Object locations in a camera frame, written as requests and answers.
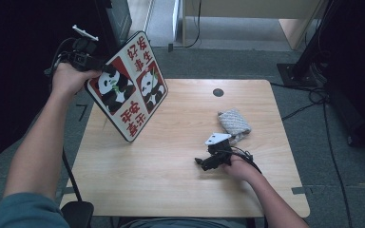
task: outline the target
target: gray cloth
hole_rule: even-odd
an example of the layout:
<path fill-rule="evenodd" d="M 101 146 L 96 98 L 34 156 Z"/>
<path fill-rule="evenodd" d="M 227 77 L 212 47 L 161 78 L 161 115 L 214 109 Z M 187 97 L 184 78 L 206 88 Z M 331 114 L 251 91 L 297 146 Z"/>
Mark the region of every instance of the gray cloth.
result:
<path fill-rule="evenodd" d="M 244 221 L 218 218 L 153 218 L 138 219 L 121 228 L 244 228 Z"/>
<path fill-rule="evenodd" d="M 18 193 L 2 199 L 0 227 L 69 226 L 52 199 L 32 193 Z"/>

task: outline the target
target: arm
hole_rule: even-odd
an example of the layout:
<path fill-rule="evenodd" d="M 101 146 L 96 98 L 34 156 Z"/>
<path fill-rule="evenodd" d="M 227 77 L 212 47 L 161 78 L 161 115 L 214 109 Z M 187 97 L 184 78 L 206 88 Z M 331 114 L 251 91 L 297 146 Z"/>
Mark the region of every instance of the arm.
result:
<path fill-rule="evenodd" d="M 4 197 L 30 192 L 55 199 L 67 106 L 85 80 L 99 75 L 96 71 L 79 72 L 69 64 L 57 67 L 48 101 L 12 159 Z"/>
<path fill-rule="evenodd" d="M 247 181 L 254 189 L 270 227 L 308 227 L 307 223 L 272 188 L 268 180 L 253 166 L 233 155 L 232 165 L 224 171 L 238 180 Z"/>

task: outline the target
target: hand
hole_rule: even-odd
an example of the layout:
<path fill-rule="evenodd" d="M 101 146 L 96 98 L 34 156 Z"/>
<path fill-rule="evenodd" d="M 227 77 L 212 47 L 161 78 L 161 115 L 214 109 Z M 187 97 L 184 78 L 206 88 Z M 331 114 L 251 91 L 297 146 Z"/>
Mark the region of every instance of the hand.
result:
<path fill-rule="evenodd" d="M 260 175 L 256 168 L 239 156 L 232 155 L 230 161 L 232 165 L 222 164 L 221 167 L 228 175 L 237 180 L 249 182 L 253 176 Z"/>
<path fill-rule="evenodd" d="M 70 101 L 79 92 L 84 82 L 101 75 L 101 71 L 89 70 L 81 72 L 70 64 L 61 63 L 55 70 L 52 82 L 52 95 Z"/>

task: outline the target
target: sleeve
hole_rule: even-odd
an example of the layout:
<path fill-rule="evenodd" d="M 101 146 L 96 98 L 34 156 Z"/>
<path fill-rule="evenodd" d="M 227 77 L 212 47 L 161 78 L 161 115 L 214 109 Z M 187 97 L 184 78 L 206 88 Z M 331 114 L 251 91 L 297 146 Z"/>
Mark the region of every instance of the sleeve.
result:
<path fill-rule="evenodd" d="M 69 226 L 52 199 L 32 193 L 18 193 L 2 199 L 0 227 Z"/>

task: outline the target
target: person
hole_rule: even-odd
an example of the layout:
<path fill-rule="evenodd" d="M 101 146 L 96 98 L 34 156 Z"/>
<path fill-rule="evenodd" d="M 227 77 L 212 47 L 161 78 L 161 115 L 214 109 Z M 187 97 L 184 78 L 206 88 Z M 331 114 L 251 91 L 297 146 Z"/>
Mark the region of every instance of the person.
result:
<path fill-rule="evenodd" d="M 67 106 L 85 80 L 101 72 L 80 72 L 70 64 L 58 65 L 52 92 L 36 123 L 17 149 L 0 203 L 0 227 L 68 227 L 55 200 L 60 178 Z M 307 227 L 306 222 L 278 195 L 266 178 L 240 157 L 221 167 L 232 177 L 247 181 L 256 192 L 271 227 Z M 216 219 L 154 218 L 132 221 L 127 227 L 231 227 Z"/>

